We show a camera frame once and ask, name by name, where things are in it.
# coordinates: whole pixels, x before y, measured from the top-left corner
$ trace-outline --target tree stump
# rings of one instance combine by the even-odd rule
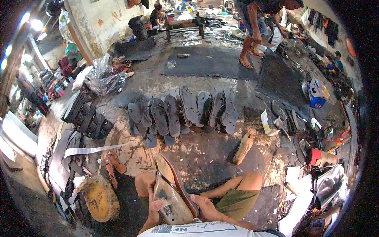
[[[114,220],[119,216],[120,204],[112,185],[101,175],[87,178],[76,188],[82,192],[92,217],[99,222]]]

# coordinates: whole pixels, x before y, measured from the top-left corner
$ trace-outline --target brown sandal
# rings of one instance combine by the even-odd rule
[[[105,168],[108,171],[109,177],[112,180],[113,188],[117,189],[117,180],[116,180],[116,177],[114,176],[112,162],[111,162],[111,160],[109,158],[105,158]]]
[[[120,160],[118,159],[118,156],[116,155],[114,151],[112,150],[108,151],[108,158],[110,159],[115,170],[117,170],[120,174],[123,174],[126,172],[126,166],[120,162]]]

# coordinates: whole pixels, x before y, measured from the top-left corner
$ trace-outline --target man's right hand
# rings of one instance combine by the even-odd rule
[[[259,31],[254,31],[253,33],[253,43],[260,44],[262,42],[262,36]]]
[[[200,208],[200,218],[204,222],[223,221],[225,215],[217,211],[211,199],[199,195],[190,195],[191,200]]]

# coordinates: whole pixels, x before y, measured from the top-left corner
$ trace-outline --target white t-shirt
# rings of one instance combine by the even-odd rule
[[[275,237],[267,232],[254,232],[226,222],[196,222],[182,225],[162,224],[155,226],[138,237]]]

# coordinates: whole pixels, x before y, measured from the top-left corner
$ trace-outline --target denim shorts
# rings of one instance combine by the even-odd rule
[[[238,13],[240,14],[242,23],[246,27],[246,30],[247,30],[247,32],[249,34],[249,37],[253,38],[254,31],[253,31],[253,27],[251,26],[251,21],[250,21],[250,18],[249,18],[249,12],[247,10],[248,4],[240,2],[240,1],[236,1],[236,0],[233,0],[233,1],[234,1],[234,6],[236,7]],[[260,15],[260,13],[258,13],[258,19],[257,19],[257,21],[258,21],[258,28],[259,28],[260,33],[262,35],[267,35],[268,36],[268,30],[267,30],[267,26],[266,26],[265,20]]]

